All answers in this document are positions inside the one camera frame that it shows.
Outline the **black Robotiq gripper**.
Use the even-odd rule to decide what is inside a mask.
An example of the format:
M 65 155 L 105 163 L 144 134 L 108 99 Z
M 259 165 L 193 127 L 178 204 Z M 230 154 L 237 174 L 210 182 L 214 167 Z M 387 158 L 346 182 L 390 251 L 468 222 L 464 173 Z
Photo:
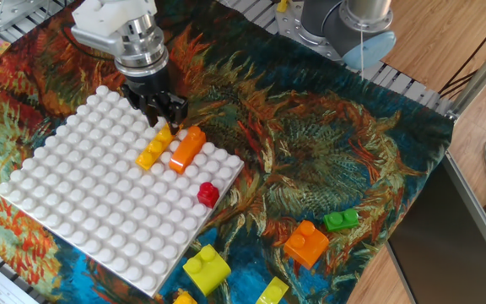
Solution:
M 158 94 L 158 110 L 168 122 L 170 132 L 177 134 L 187 118 L 188 101 L 170 92 L 170 73 L 167 66 L 140 77 L 126 76 L 121 92 L 135 110 L 140 110 L 150 127 L 158 123 L 158 111 L 151 96 Z

